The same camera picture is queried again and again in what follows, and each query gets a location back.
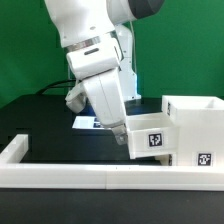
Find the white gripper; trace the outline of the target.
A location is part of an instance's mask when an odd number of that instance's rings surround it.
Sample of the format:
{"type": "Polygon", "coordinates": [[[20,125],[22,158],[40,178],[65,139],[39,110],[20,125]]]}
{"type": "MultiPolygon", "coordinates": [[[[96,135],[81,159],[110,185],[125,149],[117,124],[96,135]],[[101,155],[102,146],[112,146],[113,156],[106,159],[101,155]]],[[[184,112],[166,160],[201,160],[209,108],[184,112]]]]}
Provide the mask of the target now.
{"type": "Polygon", "coordinates": [[[119,66],[122,53],[116,38],[69,52],[67,60],[78,84],[66,96],[66,105],[81,112],[89,99],[100,123],[111,128],[119,145],[127,143],[124,125],[126,111],[120,82],[119,66]]]}

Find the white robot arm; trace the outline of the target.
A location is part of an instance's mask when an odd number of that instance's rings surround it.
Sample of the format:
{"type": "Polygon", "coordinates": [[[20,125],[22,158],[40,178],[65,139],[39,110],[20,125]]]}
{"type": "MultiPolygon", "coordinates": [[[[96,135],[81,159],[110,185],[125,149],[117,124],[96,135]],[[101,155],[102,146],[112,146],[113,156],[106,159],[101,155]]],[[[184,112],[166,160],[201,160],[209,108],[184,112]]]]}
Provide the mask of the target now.
{"type": "Polygon", "coordinates": [[[123,59],[115,26],[152,16],[165,0],[44,0],[76,84],[66,105],[78,113],[90,104],[118,144],[127,142],[126,109],[119,81],[123,59]]]}

